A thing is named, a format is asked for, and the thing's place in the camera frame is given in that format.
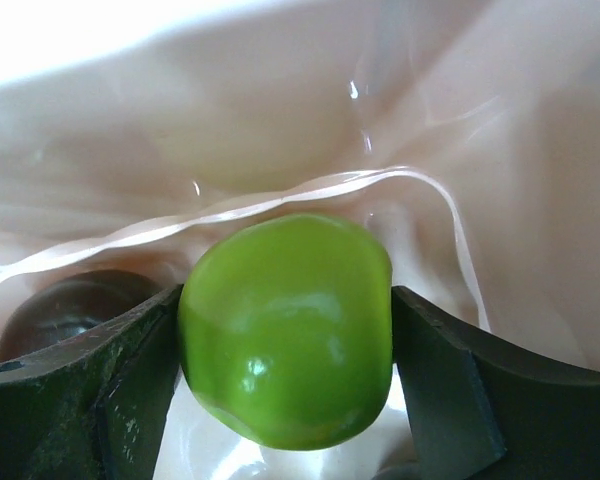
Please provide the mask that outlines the dark plum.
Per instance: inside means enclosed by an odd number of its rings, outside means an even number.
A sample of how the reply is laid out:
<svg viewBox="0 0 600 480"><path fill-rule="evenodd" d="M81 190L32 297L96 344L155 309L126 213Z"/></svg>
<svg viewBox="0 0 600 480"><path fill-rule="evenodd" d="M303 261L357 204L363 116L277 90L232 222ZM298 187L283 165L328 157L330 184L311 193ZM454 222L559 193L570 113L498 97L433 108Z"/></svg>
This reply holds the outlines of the dark plum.
<svg viewBox="0 0 600 480"><path fill-rule="evenodd" d="M37 292L10 316L0 337L0 363L55 345L133 309L161 290L123 270L76 274Z"/></svg>

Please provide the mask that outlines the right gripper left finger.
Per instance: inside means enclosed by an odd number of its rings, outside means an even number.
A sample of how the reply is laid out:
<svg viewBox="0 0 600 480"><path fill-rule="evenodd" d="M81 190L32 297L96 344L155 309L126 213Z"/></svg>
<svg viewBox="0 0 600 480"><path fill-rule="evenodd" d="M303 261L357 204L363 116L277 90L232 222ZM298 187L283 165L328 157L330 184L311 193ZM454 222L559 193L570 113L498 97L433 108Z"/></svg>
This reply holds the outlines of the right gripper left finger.
<svg viewBox="0 0 600 480"><path fill-rule="evenodd" d="M0 364L0 479L150 479L179 371L166 290Z"/></svg>

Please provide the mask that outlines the green apple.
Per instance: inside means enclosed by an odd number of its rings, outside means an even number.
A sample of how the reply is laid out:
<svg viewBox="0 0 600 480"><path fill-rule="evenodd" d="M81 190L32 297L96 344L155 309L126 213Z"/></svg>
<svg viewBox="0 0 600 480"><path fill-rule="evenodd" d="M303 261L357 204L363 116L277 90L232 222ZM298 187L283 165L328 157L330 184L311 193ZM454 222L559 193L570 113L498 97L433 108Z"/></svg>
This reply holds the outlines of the green apple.
<svg viewBox="0 0 600 480"><path fill-rule="evenodd" d="M366 430L392 375L392 265L364 227L290 214L211 247L179 302L196 400L263 446L318 450Z"/></svg>

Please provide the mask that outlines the pink plastic bin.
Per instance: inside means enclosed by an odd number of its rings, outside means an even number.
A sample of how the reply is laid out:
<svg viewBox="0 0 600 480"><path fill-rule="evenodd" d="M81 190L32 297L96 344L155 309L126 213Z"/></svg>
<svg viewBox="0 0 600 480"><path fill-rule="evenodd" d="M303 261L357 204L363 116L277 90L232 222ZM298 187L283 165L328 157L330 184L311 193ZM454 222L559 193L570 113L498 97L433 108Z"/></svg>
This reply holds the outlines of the pink plastic bin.
<svg viewBox="0 0 600 480"><path fill-rule="evenodd" d="M600 372L600 1L0 1L0 337L57 281L158 295L302 211L362 224L450 315ZM374 424L311 452L232 432L179 370L150 479L424 478L396 364Z"/></svg>

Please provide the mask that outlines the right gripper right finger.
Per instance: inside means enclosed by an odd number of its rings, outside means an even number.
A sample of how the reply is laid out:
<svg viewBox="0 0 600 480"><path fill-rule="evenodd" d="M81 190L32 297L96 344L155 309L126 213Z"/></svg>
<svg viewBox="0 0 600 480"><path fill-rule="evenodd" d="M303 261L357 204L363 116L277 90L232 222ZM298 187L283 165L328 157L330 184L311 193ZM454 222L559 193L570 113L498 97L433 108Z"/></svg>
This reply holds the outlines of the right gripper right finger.
<svg viewBox="0 0 600 480"><path fill-rule="evenodd" d="M600 479L600 372L518 347L403 286L393 349L424 479Z"/></svg>

